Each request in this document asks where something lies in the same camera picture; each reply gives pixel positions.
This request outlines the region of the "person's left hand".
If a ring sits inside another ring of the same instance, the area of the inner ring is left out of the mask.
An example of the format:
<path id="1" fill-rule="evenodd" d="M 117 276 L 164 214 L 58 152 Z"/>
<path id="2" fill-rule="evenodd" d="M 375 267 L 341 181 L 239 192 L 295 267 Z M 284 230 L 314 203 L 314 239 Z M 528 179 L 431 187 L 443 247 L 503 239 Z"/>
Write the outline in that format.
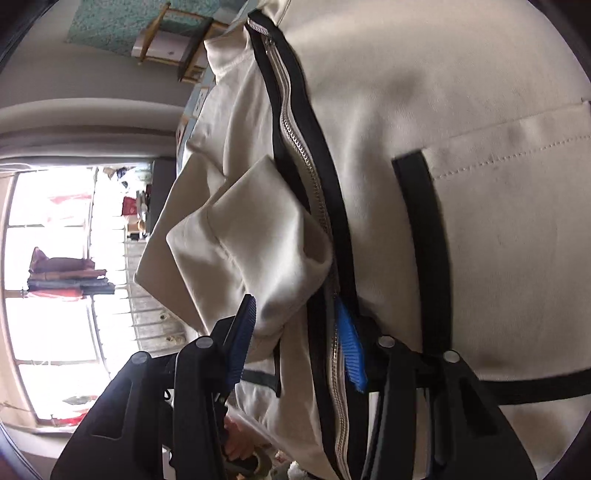
<path id="1" fill-rule="evenodd" d="M 249 429 L 229 416 L 224 418 L 224 429 L 228 435 L 224 451 L 230 461 L 245 460 L 252 456 L 254 449 L 256 449 L 256 440 Z"/>

